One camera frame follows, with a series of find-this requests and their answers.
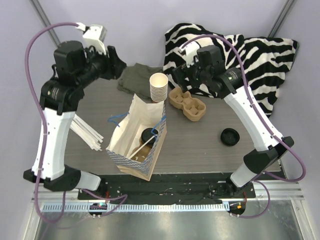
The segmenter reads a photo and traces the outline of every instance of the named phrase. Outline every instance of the cup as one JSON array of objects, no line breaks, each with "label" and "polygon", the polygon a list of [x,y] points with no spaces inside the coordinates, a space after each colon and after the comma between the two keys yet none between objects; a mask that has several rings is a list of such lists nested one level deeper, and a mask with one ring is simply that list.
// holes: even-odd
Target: cup
[{"label": "cup", "polygon": [[160,72],[150,77],[150,95],[153,102],[159,103],[167,99],[168,77]]}]

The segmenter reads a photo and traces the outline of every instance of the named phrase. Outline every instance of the wall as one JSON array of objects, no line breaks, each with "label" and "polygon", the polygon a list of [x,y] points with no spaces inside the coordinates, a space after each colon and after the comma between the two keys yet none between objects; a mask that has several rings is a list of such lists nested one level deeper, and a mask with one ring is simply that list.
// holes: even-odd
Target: wall
[{"label": "wall", "polygon": [[[279,30],[277,37],[295,39],[300,43],[292,70],[285,76],[272,121],[284,134],[295,141],[294,150],[302,157],[307,176],[301,188],[312,210],[314,226],[320,226],[320,1],[299,0]],[[288,176],[299,177],[301,167],[289,154],[284,156]]]},{"label": "wall", "polygon": [[[267,36],[285,0],[40,0],[52,23],[98,23],[107,30],[106,45],[113,45],[129,65],[162,66],[167,30],[178,23],[196,23],[212,32]],[[79,34],[58,29],[62,41]]]},{"label": "wall", "polygon": [[[43,26],[26,0],[2,0],[0,22],[0,235],[3,240],[20,240],[34,188],[23,179],[23,171],[33,165],[41,126],[24,58],[29,40]],[[46,35],[32,49],[30,69],[37,93],[52,75],[54,49]]]}]

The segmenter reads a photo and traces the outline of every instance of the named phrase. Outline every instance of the zebra print cloth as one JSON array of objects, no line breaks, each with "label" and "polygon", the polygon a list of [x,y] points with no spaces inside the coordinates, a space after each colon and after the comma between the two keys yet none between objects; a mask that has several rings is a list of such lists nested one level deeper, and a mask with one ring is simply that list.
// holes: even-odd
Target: zebra print cloth
[{"label": "zebra print cloth", "polygon": [[[201,25],[180,23],[165,33],[165,58],[163,71],[169,78],[171,88],[178,86],[174,82],[172,70],[184,64],[185,56],[178,52],[179,47],[199,35],[213,34],[224,37],[237,49],[244,65],[245,76],[260,107],[269,117],[279,96],[279,87],[285,81],[285,73],[291,70],[298,42],[286,38],[250,37],[241,34],[222,35],[206,30]],[[215,45],[220,48],[225,60],[225,68],[239,68],[239,63],[231,48],[221,40],[202,38],[196,41],[201,47]],[[202,84],[200,88],[188,86],[191,94],[217,98]]]}]

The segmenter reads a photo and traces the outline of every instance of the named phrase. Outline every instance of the gray cloth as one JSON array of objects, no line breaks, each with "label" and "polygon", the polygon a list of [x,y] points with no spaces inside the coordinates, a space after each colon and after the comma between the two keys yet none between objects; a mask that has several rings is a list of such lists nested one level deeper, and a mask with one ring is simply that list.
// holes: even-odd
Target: gray cloth
[{"label": "gray cloth", "polygon": [[149,79],[152,74],[162,72],[162,67],[150,67],[140,63],[127,66],[118,80],[117,88],[128,94],[137,94],[139,98],[150,99]]}]

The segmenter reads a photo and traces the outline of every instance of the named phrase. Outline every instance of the black lid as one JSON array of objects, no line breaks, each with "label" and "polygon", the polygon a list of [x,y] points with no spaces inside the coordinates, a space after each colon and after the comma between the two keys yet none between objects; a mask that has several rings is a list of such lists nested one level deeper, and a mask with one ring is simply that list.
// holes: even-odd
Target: black lid
[{"label": "black lid", "polygon": [[225,145],[234,146],[239,142],[240,135],[233,128],[226,128],[222,131],[220,139]]},{"label": "black lid", "polygon": [[[151,130],[152,130],[151,127],[150,128],[146,128],[145,130],[143,130],[143,132],[141,134],[141,141],[142,141],[143,144],[145,144],[145,142],[148,141],[153,136]],[[153,132],[156,135],[158,134],[158,131],[156,129],[153,130]],[[152,146],[154,145],[155,141],[156,141],[156,138],[151,139],[147,143],[147,146],[152,148]]]}]

